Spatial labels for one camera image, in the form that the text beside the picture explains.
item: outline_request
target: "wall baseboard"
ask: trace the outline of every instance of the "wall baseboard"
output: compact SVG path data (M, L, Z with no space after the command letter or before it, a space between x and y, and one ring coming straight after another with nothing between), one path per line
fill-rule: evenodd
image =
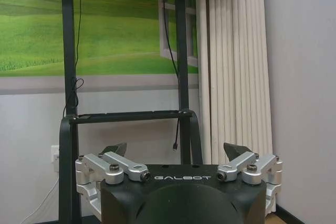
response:
M40 222L37 224L59 224L58 220L49 222ZM85 216L82 218L82 224L100 224L100 221L95 216Z
M294 215L292 215L290 212L280 207L278 204L275 215L288 224L305 224L303 221L296 218Z

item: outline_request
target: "gray wall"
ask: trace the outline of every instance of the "gray wall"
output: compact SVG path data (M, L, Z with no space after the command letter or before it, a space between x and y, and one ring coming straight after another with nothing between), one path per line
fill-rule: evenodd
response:
M79 113L177 109L177 90L80 93ZM51 145L58 144L65 96L0 95L0 224L19 224L41 203L58 174ZM190 90L197 114L198 89ZM80 153L98 153L107 145L127 142L126 156L136 162L178 164L173 151L176 120L81 125ZM83 205L83 214L90 212ZM33 223L58 218L58 190L48 198Z
M336 220L336 0L265 0L278 203L305 223Z

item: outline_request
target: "electrical outlet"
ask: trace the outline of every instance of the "electrical outlet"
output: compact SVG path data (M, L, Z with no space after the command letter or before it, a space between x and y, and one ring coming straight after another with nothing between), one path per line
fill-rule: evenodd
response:
M59 145L51 146L51 162L54 165L54 172L59 172Z

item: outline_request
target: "cable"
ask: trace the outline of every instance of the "cable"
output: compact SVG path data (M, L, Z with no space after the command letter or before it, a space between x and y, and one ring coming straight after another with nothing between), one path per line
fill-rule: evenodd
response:
M180 119L177 119L177 126L176 126L176 137L175 137L175 143L173 145L173 149L177 150L177 138L179 136L179 125L180 125Z
M77 68L77 63L78 63L78 59L79 59L79 42L80 42L80 27L81 27L81 21L82 21L82 0L79 0L79 21L78 21L78 33L77 33L77 44L76 44L76 63L75 63L75 69ZM77 96L77 90L80 89L82 86L84 85L84 79L83 78L75 78L74 83L72 85L72 92L68 95L67 99L66 99L66 103L63 109L63 114L62 114L62 118L64 118L65 116L65 110L66 107L69 103L70 98L72 97L72 95L75 96L75 105L72 107L77 108L78 104L79 104L79 99Z
M75 105L72 106L72 108L77 108L78 107L78 104L79 104L79 99L78 99L78 95L77 95L77 90L80 89L82 86L84 85L84 79L83 78L76 78L73 86L72 86L72 93L68 96L67 98L67 101L66 101L66 105L64 106L64 109L63 109L63 114L62 114L62 117L64 118L65 116L65 109L69 103L69 100L70 98L72 97L72 95L75 96Z
M166 0L162 0L162 6L163 6L163 20L164 20L164 30L165 30L165 34L166 34L166 40L167 40L167 44L168 44L168 48L169 48L170 58L172 60L173 66L174 66L176 77L178 78L179 72L177 70L177 67L176 67L176 64L175 64L175 61L174 61L173 51L172 51L172 47L170 46L170 41L169 41L169 34L168 34L168 27L167 27L167 16L166 16ZM177 138L179 136L179 125L180 125L180 119L177 119L176 137L175 137L175 142L173 144L173 149L174 150L177 150L177 147L178 147Z
M173 62L173 66L174 66L176 76L178 77L179 72L177 71L177 67L176 67L176 64L175 64L175 61L174 61L174 57L173 57L172 47L170 46L170 41L169 41L169 34L168 34L168 27L167 27L167 16L166 16L166 0L162 0L162 5L163 5L163 20L164 20L164 30L165 30L165 33L166 33L166 40L167 40L167 44L168 44L168 48L169 48L170 58Z
M77 33L77 46L76 46L76 64L78 63L78 46L79 46L79 35L80 35L80 24L82 21L82 0L79 0L79 22L78 22L78 33Z
M57 178L55 184L53 185L53 187L50 189L50 191L47 193L47 195L45 196L45 198L42 200L42 203L35 209L34 212L32 212L30 215L28 215L23 221L21 221L20 224L24 224L25 221L27 219L29 219L31 216L33 216L42 206L43 204L45 203L45 201L47 200L47 198L50 196L50 194L54 191L54 189L56 188L57 184L59 182L59 177Z

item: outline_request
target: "pleated curtain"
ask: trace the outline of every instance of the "pleated curtain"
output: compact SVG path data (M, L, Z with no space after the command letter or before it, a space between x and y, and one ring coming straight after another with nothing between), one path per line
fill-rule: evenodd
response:
M223 145L272 153L264 0L197 0L199 100L205 163Z

